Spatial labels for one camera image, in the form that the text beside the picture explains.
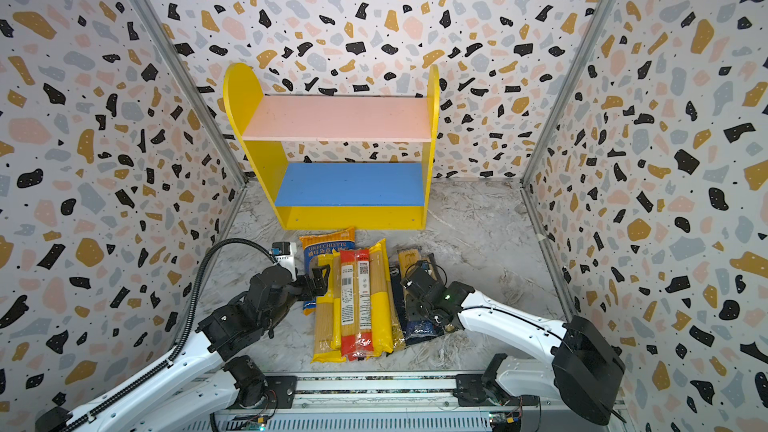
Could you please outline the blue yellow pasta bag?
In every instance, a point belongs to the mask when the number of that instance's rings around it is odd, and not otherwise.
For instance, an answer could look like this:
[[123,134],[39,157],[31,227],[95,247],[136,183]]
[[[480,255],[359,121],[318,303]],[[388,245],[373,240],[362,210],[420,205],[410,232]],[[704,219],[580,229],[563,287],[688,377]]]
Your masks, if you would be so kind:
[[418,303],[403,286],[403,280],[415,270],[425,270],[433,280],[438,280],[440,274],[436,271],[436,266],[432,253],[422,256],[419,248],[401,248],[397,251],[396,263],[390,267],[395,311],[403,332],[405,345],[408,347],[444,335],[442,330],[420,315]]

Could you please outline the yellow spaghetti pack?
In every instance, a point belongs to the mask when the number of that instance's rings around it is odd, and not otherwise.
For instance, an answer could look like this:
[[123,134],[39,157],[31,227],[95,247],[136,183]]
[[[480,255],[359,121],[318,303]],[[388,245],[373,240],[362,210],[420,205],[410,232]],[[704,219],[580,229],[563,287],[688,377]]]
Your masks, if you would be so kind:
[[313,362],[343,363],[341,353],[340,252],[317,257],[322,272],[329,271],[327,291],[316,299]]
[[395,351],[399,327],[392,298],[385,239],[381,239],[369,249],[369,258],[373,355],[379,357]]

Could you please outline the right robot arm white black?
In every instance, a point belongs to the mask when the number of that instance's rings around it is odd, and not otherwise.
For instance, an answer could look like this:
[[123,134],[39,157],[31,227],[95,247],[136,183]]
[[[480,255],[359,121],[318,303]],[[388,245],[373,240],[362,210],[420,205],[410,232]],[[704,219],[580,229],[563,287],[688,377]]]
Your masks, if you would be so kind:
[[525,368],[506,353],[493,356],[482,375],[465,375],[454,393],[460,403],[513,407],[505,429],[522,427],[524,399],[556,399],[582,419],[606,426],[626,367],[596,326],[575,315],[545,319],[497,302],[462,282],[432,274],[426,262],[402,280],[417,315],[448,333],[465,330],[499,340],[534,359]]

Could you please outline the red spaghetti pack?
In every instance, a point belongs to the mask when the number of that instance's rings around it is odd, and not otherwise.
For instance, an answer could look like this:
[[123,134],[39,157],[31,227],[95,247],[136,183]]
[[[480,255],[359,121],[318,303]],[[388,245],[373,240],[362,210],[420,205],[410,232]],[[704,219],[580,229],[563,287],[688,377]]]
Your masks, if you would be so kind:
[[340,259],[341,353],[361,360],[374,351],[369,250],[344,250]]

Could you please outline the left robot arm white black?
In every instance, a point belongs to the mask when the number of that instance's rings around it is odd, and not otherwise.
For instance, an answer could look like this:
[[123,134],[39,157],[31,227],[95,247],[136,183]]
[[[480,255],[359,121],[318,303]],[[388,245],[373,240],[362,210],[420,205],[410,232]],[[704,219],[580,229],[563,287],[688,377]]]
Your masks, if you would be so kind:
[[324,295],[330,271],[293,276],[269,266],[237,299],[186,324],[179,343],[130,381],[73,411],[44,413],[36,430],[172,431],[233,405],[278,408],[278,391],[243,351],[272,336],[296,301]]

